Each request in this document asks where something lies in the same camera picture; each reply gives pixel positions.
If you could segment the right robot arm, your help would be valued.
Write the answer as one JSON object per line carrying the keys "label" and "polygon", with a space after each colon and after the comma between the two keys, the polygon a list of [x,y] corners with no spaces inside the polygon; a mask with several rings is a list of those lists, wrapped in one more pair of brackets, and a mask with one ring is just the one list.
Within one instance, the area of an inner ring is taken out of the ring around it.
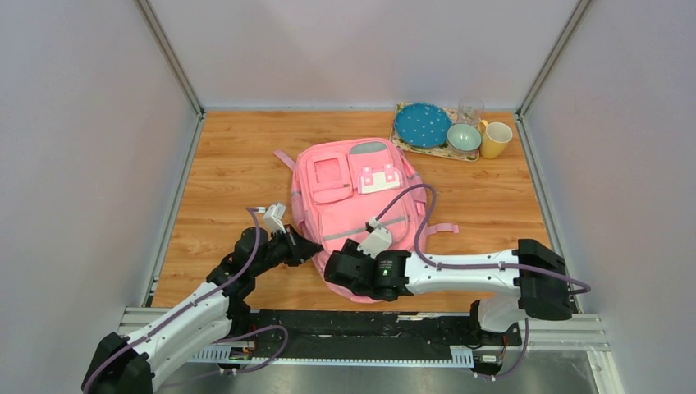
{"label": "right robot arm", "polygon": [[524,318],[565,321],[573,314],[564,259],[532,239],[489,254],[419,256],[385,250],[374,257],[347,241],[332,252],[324,278],[370,300],[437,291],[491,292],[492,298],[477,300],[470,308],[468,332],[480,344]]}

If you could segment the light green bowl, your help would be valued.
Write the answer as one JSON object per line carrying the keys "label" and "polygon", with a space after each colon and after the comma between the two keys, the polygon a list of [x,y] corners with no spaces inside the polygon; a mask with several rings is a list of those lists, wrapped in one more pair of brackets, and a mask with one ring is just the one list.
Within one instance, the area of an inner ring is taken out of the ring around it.
{"label": "light green bowl", "polygon": [[482,144],[479,130],[463,123],[452,125],[447,131],[446,139],[453,149],[460,152],[473,152]]}

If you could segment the pink student backpack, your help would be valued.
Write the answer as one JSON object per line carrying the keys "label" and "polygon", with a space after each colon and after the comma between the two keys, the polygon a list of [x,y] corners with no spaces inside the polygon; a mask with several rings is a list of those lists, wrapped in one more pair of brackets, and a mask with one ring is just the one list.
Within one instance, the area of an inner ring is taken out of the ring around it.
{"label": "pink student backpack", "polygon": [[389,230],[394,250],[423,248],[428,236],[459,231],[456,224],[438,223],[427,225],[421,236],[415,235],[426,216],[427,193],[419,187],[399,196],[422,179],[403,151],[389,140],[363,138],[316,144],[296,159],[280,149],[274,155],[293,172],[291,210],[295,225],[304,238],[323,246],[313,258],[320,274],[331,253],[346,239],[361,242],[367,237],[366,223],[371,218]]}

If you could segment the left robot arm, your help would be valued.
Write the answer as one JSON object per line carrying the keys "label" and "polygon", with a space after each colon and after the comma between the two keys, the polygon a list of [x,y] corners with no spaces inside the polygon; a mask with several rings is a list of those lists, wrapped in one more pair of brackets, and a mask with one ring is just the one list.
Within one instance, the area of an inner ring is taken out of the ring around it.
{"label": "left robot arm", "polygon": [[250,332],[245,297],[255,279],[284,263],[298,266],[323,247],[292,226],[267,233],[245,229],[195,291],[151,323],[125,336],[105,336],[80,388],[84,393],[155,393],[169,376],[206,346],[224,337],[239,341]]}

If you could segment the clear drinking glass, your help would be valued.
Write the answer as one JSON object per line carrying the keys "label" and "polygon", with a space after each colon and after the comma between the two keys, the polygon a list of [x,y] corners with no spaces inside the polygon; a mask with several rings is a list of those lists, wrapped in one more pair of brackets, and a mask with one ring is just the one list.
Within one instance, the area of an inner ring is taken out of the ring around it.
{"label": "clear drinking glass", "polygon": [[463,97],[458,102],[456,122],[477,126],[483,118],[484,103],[479,98]]}

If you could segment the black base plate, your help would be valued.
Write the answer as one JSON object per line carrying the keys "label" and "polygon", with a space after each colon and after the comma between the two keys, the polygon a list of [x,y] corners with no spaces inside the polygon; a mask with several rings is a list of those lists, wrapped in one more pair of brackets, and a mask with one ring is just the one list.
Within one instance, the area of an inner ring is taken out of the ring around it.
{"label": "black base plate", "polygon": [[253,356],[274,353],[285,359],[436,361],[451,348],[466,350],[519,346],[519,324],[503,334],[474,329],[467,313],[417,315],[397,312],[346,312],[262,309],[246,318]]}

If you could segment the yellow mug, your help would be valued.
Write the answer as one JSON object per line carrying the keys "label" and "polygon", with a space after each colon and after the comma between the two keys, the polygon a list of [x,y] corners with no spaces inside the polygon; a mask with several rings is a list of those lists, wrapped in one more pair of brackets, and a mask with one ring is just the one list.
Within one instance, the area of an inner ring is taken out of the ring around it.
{"label": "yellow mug", "polygon": [[478,129],[482,137],[480,154],[486,159],[497,158],[514,136],[512,129],[502,122],[481,120]]}

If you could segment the blue polka dot plate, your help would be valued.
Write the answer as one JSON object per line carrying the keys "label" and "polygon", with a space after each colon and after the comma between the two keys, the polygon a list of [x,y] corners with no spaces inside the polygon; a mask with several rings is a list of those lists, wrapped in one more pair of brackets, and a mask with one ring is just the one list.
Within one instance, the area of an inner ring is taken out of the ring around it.
{"label": "blue polka dot plate", "polygon": [[451,126],[450,115],[443,108],[430,103],[405,105],[396,112],[393,122],[400,140],[411,147],[421,149],[443,145]]}

